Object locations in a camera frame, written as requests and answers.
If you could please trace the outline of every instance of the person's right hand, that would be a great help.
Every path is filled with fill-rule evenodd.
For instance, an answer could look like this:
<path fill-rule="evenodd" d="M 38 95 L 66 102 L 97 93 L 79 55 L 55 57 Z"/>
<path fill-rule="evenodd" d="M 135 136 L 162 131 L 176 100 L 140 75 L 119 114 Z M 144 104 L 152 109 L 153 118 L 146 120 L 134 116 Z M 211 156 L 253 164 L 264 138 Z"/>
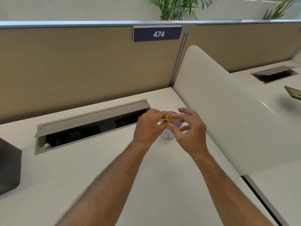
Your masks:
<path fill-rule="evenodd" d="M 177 126 L 168 123 L 168 128 L 175 135 L 180 146 L 192 157 L 203 157 L 208 154 L 206 146 L 206 125 L 196 111 L 179 108 L 182 114 L 173 114 L 172 118 L 186 122 L 188 125 L 179 129 Z"/>

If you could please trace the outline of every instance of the partition top rail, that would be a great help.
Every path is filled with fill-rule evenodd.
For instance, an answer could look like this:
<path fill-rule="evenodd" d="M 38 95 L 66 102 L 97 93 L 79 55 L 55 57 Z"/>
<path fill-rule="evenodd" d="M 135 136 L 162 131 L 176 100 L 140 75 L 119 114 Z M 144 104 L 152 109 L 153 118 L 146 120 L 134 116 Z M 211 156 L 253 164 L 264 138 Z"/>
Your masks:
<path fill-rule="evenodd" d="M 171 26 L 171 25 L 218 25 L 252 23 L 294 23 L 299 19 L 285 20 L 191 20 L 191 21 L 0 21 L 0 29 L 32 28 L 89 28 L 89 27 L 131 27 L 131 26 Z"/>

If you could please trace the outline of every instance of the hand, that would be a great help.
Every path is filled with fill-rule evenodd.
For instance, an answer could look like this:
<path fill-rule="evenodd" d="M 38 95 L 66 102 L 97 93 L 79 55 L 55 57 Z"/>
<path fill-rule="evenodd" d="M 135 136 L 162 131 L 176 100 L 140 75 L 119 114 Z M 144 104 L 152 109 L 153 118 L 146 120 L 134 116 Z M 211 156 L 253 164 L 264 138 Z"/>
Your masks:
<path fill-rule="evenodd" d="M 168 114 L 167 111 L 160 112 L 157 109 L 151 109 L 144 113 L 137 122 L 134 132 L 134 141 L 145 144 L 148 148 L 158 136 L 167 128 L 167 122 L 158 125 L 160 118 Z"/>
<path fill-rule="evenodd" d="M 182 114 L 172 115 L 173 119 L 179 119 L 188 125 L 179 129 L 177 126 L 168 123 L 168 128 L 175 135 L 175 139 L 180 146 L 192 157 L 202 157 L 208 154 L 206 146 L 206 125 L 201 120 L 196 111 L 179 108 Z"/>

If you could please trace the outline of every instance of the forearm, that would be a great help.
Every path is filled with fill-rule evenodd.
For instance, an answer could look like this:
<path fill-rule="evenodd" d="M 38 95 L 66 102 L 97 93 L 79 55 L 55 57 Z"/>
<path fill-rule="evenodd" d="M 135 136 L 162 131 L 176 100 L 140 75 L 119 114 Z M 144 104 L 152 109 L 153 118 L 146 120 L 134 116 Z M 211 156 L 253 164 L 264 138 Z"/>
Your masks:
<path fill-rule="evenodd" d="M 225 226 L 272 225 L 209 153 L 193 159 L 204 177 L 216 210 Z"/>
<path fill-rule="evenodd" d="M 58 222 L 62 225 L 116 224 L 149 146 L 131 142 Z"/>

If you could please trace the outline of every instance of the number sign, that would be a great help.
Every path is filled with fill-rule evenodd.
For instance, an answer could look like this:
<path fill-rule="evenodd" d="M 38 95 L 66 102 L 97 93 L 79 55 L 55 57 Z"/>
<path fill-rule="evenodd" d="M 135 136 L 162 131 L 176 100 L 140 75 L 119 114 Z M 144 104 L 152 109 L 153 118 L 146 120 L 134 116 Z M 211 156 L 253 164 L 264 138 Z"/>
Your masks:
<path fill-rule="evenodd" d="M 134 27 L 134 42 L 179 39 L 182 26 Z"/>

